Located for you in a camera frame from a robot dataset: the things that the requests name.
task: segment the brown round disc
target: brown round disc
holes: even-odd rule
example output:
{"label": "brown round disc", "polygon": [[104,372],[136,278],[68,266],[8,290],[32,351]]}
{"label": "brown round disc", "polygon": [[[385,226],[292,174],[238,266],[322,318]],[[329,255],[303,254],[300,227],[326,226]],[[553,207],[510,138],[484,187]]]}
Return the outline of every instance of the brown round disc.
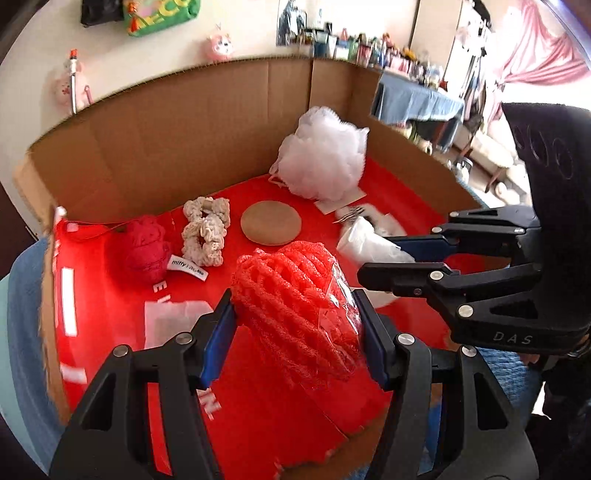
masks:
{"label": "brown round disc", "polygon": [[300,234],[301,217],[286,203],[265,200],[246,209],[240,226],[250,241],[273,247],[288,244]]}

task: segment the green bag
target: green bag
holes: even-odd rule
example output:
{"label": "green bag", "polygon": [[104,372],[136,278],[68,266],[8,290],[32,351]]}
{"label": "green bag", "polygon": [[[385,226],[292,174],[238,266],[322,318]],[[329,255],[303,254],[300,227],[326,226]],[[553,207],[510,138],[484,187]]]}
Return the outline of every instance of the green bag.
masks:
{"label": "green bag", "polygon": [[197,18],[201,0],[125,0],[127,33],[143,37]]}

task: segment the cardboard box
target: cardboard box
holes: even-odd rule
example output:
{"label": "cardboard box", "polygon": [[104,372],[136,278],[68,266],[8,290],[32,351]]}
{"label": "cardboard box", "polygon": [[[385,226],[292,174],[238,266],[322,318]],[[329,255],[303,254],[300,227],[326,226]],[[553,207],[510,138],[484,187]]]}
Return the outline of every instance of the cardboard box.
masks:
{"label": "cardboard box", "polygon": [[[436,212],[477,208],[451,172],[369,116],[380,74],[300,57],[237,60],[178,72],[119,92],[33,144],[15,182],[50,235],[54,209],[70,220],[120,222],[159,214],[268,172],[283,139],[314,105],[369,127],[368,155]],[[54,331],[53,245],[40,311],[47,383],[60,418],[69,409]],[[383,418],[324,465],[289,478],[342,478],[371,460]]]}

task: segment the red foam net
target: red foam net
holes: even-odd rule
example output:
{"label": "red foam net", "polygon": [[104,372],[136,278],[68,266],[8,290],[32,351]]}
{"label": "red foam net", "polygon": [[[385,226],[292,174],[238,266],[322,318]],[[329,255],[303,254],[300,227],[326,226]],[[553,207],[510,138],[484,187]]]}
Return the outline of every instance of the red foam net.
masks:
{"label": "red foam net", "polygon": [[361,358],[361,320],[338,262],[322,244],[293,242],[238,259],[238,322],[294,382],[347,380]]}

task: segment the table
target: table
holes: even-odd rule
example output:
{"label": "table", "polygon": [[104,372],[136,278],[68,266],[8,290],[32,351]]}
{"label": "table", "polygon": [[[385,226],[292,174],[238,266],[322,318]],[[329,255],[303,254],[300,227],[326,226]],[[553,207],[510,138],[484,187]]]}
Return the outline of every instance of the table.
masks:
{"label": "table", "polygon": [[435,134],[434,145],[446,150],[462,124],[464,101],[424,87],[403,76],[384,73],[376,92],[372,115],[394,125],[408,120],[445,122]]}

